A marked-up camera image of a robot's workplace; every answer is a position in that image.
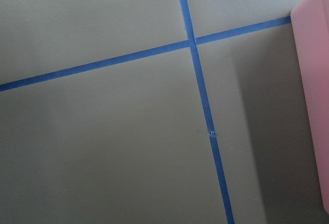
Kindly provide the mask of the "pink plastic bin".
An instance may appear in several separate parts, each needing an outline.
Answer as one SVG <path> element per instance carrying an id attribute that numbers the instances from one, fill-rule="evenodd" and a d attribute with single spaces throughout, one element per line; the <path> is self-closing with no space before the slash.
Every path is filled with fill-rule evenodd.
<path id="1" fill-rule="evenodd" d="M 328 0 L 303 0 L 291 11 L 323 207 L 328 211 Z"/>

